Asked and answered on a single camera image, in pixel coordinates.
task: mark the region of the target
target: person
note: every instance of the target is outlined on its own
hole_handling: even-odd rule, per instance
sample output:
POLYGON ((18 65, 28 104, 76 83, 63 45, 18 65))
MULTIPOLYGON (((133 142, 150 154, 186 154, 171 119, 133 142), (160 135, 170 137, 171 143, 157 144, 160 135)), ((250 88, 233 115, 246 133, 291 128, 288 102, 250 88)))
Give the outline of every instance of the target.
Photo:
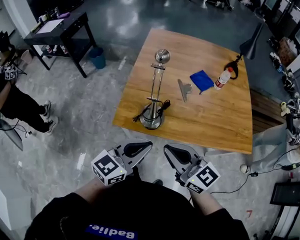
POLYGON ((191 197, 194 206, 161 180, 141 181, 139 174, 110 186, 94 178, 48 203, 24 239, 249 239, 243 223, 209 193, 191 197))
POLYGON ((50 117, 51 102, 44 105, 38 103, 29 95, 23 93, 15 86, 15 80, 5 80, 0 74, 0 112, 8 119, 19 119, 41 133, 51 134, 58 123, 58 118, 50 117))
MULTIPOLYGON (((300 126, 300 119, 293 121, 294 127, 300 126)), ((244 174, 266 173, 282 166, 290 166, 300 163, 300 145, 291 146, 287 142, 287 126, 281 124, 269 128, 263 132, 253 135, 252 155, 256 153, 255 147, 260 145, 274 145, 275 149, 262 159, 254 161, 252 164, 242 164, 240 171, 244 174)))

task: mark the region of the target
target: white sneaker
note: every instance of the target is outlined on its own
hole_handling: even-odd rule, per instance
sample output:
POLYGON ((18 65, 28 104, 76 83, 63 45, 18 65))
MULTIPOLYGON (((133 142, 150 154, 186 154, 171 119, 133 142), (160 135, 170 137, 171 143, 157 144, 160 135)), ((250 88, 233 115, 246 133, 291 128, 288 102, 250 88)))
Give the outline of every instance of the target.
POLYGON ((251 168, 250 168, 249 165, 241 164, 241 165, 240 165, 240 171, 241 171, 243 174, 250 174, 250 173, 251 173, 251 168))
POLYGON ((51 135, 54 129, 56 128, 56 125, 59 123, 59 118, 54 116, 53 120, 49 120, 49 130, 46 132, 48 135, 51 135))
POLYGON ((47 100, 45 103, 44 103, 44 108, 45 108, 45 112, 43 114, 43 117, 45 119, 49 119, 50 117, 50 108, 51 108, 51 101, 50 100, 47 100))

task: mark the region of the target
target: blue trash can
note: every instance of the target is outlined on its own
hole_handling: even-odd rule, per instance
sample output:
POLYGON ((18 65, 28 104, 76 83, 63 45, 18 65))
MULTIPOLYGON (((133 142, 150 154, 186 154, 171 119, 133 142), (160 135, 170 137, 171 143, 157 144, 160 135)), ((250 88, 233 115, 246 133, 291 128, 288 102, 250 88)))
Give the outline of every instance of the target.
POLYGON ((101 47, 93 48, 91 51, 89 51, 88 56, 98 70, 101 70, 106 66, 104 49, 101 47))

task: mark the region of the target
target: lamp base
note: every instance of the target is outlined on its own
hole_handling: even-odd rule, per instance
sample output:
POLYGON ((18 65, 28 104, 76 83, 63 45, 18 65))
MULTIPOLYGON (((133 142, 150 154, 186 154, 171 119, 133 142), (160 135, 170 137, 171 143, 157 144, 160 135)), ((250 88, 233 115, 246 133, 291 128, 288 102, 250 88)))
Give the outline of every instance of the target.
MULTIPOLYGON (((161 107, 156 106, 156 111, 158 111, 159 109, 161 109, 161 107)), ((160 117, 158 115, 158 112, 156 112, 155 118, 152 118, 150 111, 151 111, 151 109, 150 109, 150 107, 148 107, 148 109, 140 116, 140 122, 145 128, 147 128, 149 130, 158 129, 160 127, 160 125, 163 124, 163 122, 165 120, 165 116, 162 114, 162 116, 160 117)))

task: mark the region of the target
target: paper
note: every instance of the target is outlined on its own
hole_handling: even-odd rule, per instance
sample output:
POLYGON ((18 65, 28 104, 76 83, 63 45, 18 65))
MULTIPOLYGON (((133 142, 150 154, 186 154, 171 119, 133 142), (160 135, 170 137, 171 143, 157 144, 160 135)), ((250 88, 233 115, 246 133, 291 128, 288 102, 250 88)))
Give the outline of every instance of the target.
POLYGON ((286 9, 287 5, 288 5, 287 0, 281 0, 279 11, 283 13, 284 10, 286 9))
POLYGON ((291 10, 290 15, 292 16, 292 19, 295 21, 295 23, 299 23, 300 21, 300 9, 296 6, 291 10))
POLYGON ((38 32, 37 34, 49 33, 55 29, 64 19, 56 19, 48 21, 38 32))

